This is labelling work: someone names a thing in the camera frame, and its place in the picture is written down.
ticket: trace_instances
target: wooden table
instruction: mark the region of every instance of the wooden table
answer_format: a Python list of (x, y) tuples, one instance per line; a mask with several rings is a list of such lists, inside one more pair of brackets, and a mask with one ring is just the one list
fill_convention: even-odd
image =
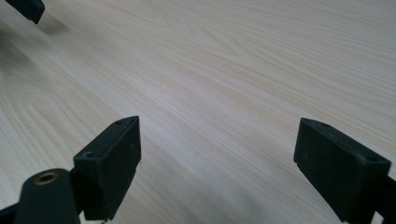
[(112, 223), (340, 223), (292, 160), (302, 117), (396, 162), (394, 1), (45, 4), (34, 25), (0, 1), (2, 208), (134, 115)]

